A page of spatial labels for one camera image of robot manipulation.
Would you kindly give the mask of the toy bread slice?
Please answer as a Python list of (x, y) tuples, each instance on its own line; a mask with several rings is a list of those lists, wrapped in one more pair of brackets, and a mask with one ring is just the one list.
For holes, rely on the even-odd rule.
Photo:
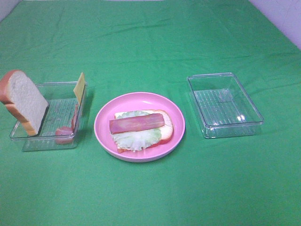
[(152, 145), (150, 147), (154, 147), (156, 145), (168, 142), (171, 139), (171, 137), (173, 135), (173, 131), (174, 131), (174, 126), (173, 126), (170, 116), (163, 110), (156, 110), (156, 111), (159, 111), (159, 113), (162, 114), (164, 117), (165, 124), (164, 124), (164, 126), (159, 127), (162, 131), (163, 138), (161, 139), (161, 141), (159, 143)]
[(12, 70), (3, 76), (0, 80), (0, 101), (21, 123), (27, 135), (39, 133), (48, 102), (23, 71)]

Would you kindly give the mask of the toy bacon strip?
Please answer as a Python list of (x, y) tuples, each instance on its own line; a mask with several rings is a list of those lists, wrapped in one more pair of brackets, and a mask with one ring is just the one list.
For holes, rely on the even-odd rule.
[(109, 129), (111, 134), (119, 134), (154, 129), (164, 126), (164, 124), (165, 121), (162, 114), (152, 113), (143, 116), (110, 120)]
[[(75, 105), (74, 114), (71, 120), (71, 127), (62, 126), (57, 128), (55, 131), (56, 136), (66, 136), (72, 135), (75, 131), (76, 119), (77, 119), (77, 111), (78, 111), (78, 104)], [(73, 142), (73, 138), (56, 138), (56, 144), (65, 145)]]

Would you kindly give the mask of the green toy lettuce leaf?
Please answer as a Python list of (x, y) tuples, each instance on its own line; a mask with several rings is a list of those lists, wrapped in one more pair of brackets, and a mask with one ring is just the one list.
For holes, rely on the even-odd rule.
[[(115, 119), (143, 116), (152, 113), (159, 113), (155, 110), (143, 110), (143, 111), (129, 111), (115, 113)], [(124, 132), (120, 134), (111, 135), (113, 141), (116, 143), (117, 148), (121, 149), (119, 152), (126, 151), (142, 151), (152, 145), (155, 145), (163, 138), (160, 128), (148, 129), (136, 132)]]

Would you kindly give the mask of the yellow toy cheese slice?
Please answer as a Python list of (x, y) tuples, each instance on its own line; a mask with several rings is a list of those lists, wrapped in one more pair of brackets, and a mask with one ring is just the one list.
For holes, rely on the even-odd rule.
[(79, 106), (81, 104), (81, 100), (82, 100), (82, 97), (83, 97), (83, 93), (84, 93), (84, 88), (85, 88), (85, 84), (86, 84), (86, 81), (85, 81), (85, 74), (82, 72), (79, 76), (79, 79), (76, 83), (76, 86), (74, 87), (73, 89), (73, 92), (77, 98), (77, 105)]

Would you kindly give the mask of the pink round plate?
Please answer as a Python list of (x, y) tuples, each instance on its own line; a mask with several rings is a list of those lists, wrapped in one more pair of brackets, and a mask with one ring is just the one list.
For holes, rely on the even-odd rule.
[(116, 158), (148, 162), (166, 156), (179, 145), (185, 119), (168, 98), (134, 92), (104, 105), (95, 118), (94, 132), (102, 147)]

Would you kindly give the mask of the green tablecloth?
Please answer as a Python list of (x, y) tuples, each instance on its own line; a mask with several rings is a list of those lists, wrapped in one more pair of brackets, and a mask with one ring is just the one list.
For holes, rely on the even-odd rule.
[[(0, 73), (88, 83), (78, 146), (23, 152), (0, 108), (3, 226), (298, 226), (301, 53), (246, 0), (23, 1), (0, 24)], [(187, 77), (234, 73), (264, 117), (255, 136), (205, 139)], [(166, 157), (109, 155), (94, 120), (129, 92), (163, 95), (186, 131)]]

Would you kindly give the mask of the right clear plastic tray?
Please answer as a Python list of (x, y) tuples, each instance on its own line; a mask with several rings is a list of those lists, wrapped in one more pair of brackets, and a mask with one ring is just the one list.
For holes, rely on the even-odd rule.
[(207, 139), (260, 133), (264, 118), (233, 73), (187, 78), (200, 129)]

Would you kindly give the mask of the clear plastic tray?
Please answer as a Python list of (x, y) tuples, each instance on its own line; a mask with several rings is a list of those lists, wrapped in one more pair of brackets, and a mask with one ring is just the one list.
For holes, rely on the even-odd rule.
[[(24, 152), (57, 149), (71, 149), (78, 145), (85, 123), (85, 108), (87, 83), (85, 84), (81, 104), (78, 106), (75, 131), (72, 135), (56, 136), (55, 131), (62, 126), (71, 127), (75, 105), (78, 103), (73, 92), (75, 81), (47, 82), (36, 84), (40, 93), (48, 101), (48, 108), (44, 115), (40, 130), (36, 136), (28, 136), (20, 122), (16, 122), (9, 138)], [(56, 138), (73, 138), (73, 142), (65, 145), (56, 144)]]
[(260, 133), (264, 118), (233, 73), (187, 78), (200, 129), (207, 139)]

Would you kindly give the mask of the left clear plastic tray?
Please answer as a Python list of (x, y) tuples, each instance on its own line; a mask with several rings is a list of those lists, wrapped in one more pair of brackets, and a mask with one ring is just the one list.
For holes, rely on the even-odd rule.
[[(9, 138), (24, 152), (57, 149), (71, 149), (78, 145), (85, 123), (85, 108), (87, 83), (85, 84), (81, 104), (78, 106), (75, 131), (72, 135), (56, 136), (55, 131), (62, 126), (71, 127), (75, 105), (78, 103), (73, 92), (75, 81), (47, 82), (36, 84), (40, 93), (48, 101), (48, 108), (44, 115), (40, 130), (36, 136), (28, 136), (20, 122), (16, 122)], [(56, 138), (73, 138), (73, 142), (65, 145), (56, 144)]]

